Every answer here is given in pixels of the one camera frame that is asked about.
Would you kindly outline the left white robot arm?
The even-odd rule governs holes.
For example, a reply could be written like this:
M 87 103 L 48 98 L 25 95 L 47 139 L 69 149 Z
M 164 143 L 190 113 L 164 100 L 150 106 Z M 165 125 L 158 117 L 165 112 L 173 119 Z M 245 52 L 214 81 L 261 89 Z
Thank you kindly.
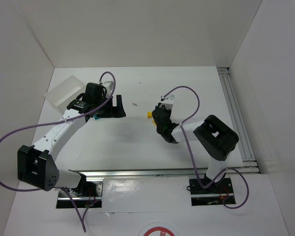
M 116 96 L 117 104 L 113 105 L 115 86 L 113 81 L 88 83 L 85 92 L 69 103 L 60 124 L 54 125 L 30 147 L 21 146 L 17 152 L 18 179 L 44 191 L 63 187 L 77 195 L 95 188 L 84 174 L 59 170 L 55 161 L 70 138 L 90 119 L 126 116 L 121 95 Z

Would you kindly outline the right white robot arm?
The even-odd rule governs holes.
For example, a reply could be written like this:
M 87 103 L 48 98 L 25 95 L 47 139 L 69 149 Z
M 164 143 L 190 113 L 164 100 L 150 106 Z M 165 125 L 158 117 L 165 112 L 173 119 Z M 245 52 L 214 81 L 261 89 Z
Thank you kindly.
M 170 116 L 171 112 L 168 109 L 156 107 L 152 111 L 156 132 L 168 143 L 186 142 L 194 170 L 197 167 L 189 142 L 199 141 L 211 157 L 205 177 L 201 179 L 199 174 L 196 174 L 199 185 L 203 189 L 217 187 L 225 177 L 228 156 L 239 142 L 237 133 L 215 115 L 188 124 L 174 123 Z

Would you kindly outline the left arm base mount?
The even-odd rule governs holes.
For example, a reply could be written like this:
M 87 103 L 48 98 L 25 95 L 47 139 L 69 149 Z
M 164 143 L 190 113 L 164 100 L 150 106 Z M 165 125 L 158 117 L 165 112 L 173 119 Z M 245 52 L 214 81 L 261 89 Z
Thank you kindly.
M 75 193 L 73 190 L 69 190 L 68 194 L 76 204 L 77 208 L 102 208 L 102 194 L 103 194 L 103 179 L 91 180 L 93 185 L 89 187 L 84 193 Z M 67 194 L 59 190 L 57 198 L 57 209 L 69 209 L 74 208 L 70 198 Z

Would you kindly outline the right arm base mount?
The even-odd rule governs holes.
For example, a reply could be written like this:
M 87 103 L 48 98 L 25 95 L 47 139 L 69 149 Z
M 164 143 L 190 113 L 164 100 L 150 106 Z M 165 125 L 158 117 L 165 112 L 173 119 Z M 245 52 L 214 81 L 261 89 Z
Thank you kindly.
M 190 179 L 186 190 L 191 194 L 192 206 L 222 205 L 223 200 L 226 205 L 236 204 L 232 181 L 229 177 L 223 179 L 217 187 L 211 186 L 208 189 L 201 188 L 197 179 Z

